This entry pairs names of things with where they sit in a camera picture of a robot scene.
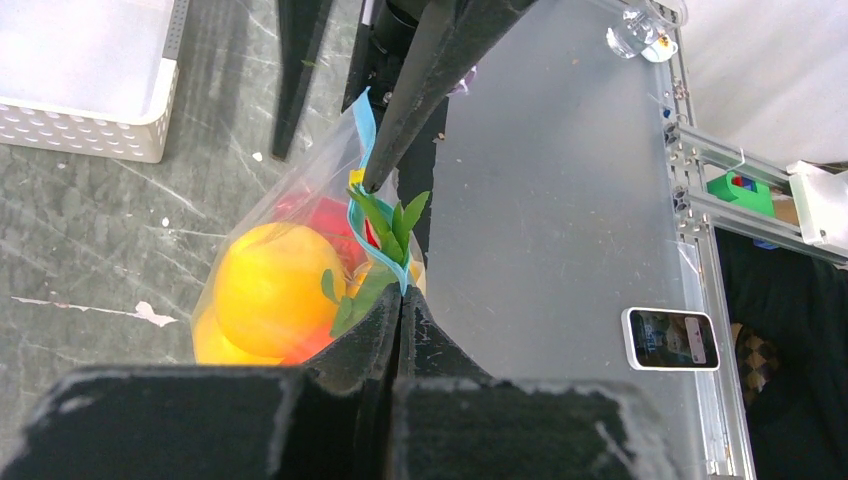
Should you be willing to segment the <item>yellow fruit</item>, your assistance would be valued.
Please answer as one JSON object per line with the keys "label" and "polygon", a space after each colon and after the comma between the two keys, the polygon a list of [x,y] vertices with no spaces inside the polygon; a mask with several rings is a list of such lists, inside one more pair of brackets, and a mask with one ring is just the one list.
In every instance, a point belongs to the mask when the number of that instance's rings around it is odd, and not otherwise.
{"label": "yellow fruit", "polygon": [[[415,259],[410,261],[408,277],[412,279],[415,286],[419,288],[423,294],[427,292],[426,270],[422,261]],[[395,275],[382,263],[377,262],[376,260],[367,260],[354,270],[352,279],[347,283],[346,295],[348,297],[355,298],[360,288],[369,278],[387,278],[390,282],[392,282],[395,280]]]}

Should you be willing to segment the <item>yellow lemon front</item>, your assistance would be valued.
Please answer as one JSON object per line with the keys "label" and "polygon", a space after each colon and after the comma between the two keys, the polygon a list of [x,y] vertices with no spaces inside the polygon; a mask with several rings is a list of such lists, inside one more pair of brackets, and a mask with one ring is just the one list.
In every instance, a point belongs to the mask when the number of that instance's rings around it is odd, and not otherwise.
{"label": "yellow lemon front", "polygon": [[192,330],[192,340],[195,361],[198,364],[209,365],[282,365],[284,357],[268,357],[257,355],[267,341],[262,329],[253,330],[241,328],[237,334],[239,342],[248,349],[244,350],[234,344],[221,329],[217,312],[211,305],[199,315]]}

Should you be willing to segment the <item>green leafy vegetable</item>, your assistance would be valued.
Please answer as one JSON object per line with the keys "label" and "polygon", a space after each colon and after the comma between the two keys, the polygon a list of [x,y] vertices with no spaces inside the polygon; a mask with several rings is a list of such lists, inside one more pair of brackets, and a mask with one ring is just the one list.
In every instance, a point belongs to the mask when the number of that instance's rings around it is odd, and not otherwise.
{"label": "green leafy vegetable", "polygon": [[348,224],[354,232],[355,239],[367,254],[367,260],[376,260],[387,266],[395,275],[390,282],[385,279],[367,279],[355,298],[341,291],[336,282],[341,275],[325,269],[321,277],[322,294],[333,304],[337,311],[330,328],[330,336],[339,338],[361,321],[372,308],[383,290],[391,285],[405,293],[414,284],[408,277],[409,263],[416,260],[413,252],[413,228],[421,218],[428,202],[430,193],[424,191],[408,204],[398,201],[390,205],[376,195],[367,193],[359,185],[347,190],[350,197],[348,203]]}

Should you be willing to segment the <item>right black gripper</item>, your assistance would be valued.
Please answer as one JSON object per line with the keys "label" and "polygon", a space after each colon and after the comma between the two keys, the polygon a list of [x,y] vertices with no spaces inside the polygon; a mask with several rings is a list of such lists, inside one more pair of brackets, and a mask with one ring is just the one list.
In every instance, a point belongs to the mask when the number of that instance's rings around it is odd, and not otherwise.
{"label": "right black gripper", "polygon": [[[364,191],[382,187],[443,97],[533,5],[531,0],[361,3],[342,108],[363,91],[373,108],[387,108]],[[286,159],[295,137],[332,6],[332,0],[276,1],[281,73],[271,155],[278,160]]]}

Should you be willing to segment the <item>clear zip top bag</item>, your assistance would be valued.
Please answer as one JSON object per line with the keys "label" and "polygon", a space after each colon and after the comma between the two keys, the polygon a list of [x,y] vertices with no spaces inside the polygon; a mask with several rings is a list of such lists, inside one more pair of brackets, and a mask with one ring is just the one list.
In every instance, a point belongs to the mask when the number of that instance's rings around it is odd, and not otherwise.
{"label": "clear zip top bag", "polygon": [[430,194],[404,201],[394,178],[365,191],[376,136],[362,94],[226,236],[192,317],[198,364],[302,364],[384,288],[425,288],[414,230]]}

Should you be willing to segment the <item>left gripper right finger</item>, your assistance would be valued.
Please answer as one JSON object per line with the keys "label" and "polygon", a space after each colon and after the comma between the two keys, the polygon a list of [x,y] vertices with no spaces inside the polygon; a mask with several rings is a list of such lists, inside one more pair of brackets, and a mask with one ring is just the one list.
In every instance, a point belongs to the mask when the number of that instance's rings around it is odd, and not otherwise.
{"label": "left gripper right finger", "polygon": [[659,479],[659,416],[633,385],[495,378],[421,293],[399,314],[386,441],[390,479]]}

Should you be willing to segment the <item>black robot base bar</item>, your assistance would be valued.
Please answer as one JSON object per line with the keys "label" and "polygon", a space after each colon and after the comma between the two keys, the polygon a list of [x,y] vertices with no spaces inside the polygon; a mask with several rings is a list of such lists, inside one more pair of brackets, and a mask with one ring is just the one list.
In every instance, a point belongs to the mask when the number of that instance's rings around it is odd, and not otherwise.
{"label": "black robot base bar", "polygon": [[428,263],[432,201],[435,199],[434,168],[440,134],[445,133],[449,99],[443,98],[426,121],[398,164],[398,195],[407,204],[424,191],[430,193],[421,218],[413,228],[424,263]]}

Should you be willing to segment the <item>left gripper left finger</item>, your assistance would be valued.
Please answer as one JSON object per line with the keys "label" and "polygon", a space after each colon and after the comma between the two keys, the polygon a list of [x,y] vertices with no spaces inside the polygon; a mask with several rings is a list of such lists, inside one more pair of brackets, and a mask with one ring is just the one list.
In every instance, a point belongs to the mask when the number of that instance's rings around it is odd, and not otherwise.
{"label": "left gripper left finger", "polygon": [[5,479],[378,479],[402,297],[294,367],[75,370],[37,403]]}

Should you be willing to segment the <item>red bell pepper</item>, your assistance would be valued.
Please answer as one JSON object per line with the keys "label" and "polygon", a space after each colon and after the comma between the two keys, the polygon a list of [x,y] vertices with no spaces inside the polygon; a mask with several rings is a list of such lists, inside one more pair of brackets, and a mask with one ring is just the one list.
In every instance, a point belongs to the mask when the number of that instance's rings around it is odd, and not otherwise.
{"label": "red bell pepper", "polygon": [[305,225],[323,236],[335,249],[346,271],[354,273],[367,261],[347,220],[348,203],[303,193],[286,195],[274,207],[274,221]]}

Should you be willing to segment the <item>yellow lemon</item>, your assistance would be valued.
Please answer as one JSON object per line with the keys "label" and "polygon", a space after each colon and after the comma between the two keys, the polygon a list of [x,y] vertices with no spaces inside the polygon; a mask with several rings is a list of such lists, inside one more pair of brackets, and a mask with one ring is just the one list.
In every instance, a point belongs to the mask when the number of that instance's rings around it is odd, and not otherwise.
{"label": "yellow lemon", "polygon": [[239,342],[248,349],[244,350],[234,344],[221,329],[217,312],[211,305],[199,315],[192,330],[192,340],[195,361],[198,364],[209,365],[282,365],[284,357],[268,357],[257,355],[267,341],[262,329],[253,330],[241,328],[237,334]]}
{"label": "yellow lemon", "polygon": [[241,328],[262,329],[267,344],[257,355],[299,362],[337,311],[322,294],[325,269],[342,276],[336,286],[343,290],[344,266],[315,230],[289,222],[248,230],[230,245],[215,273],[213,307],[221,329],[244,350],[237,337]]}

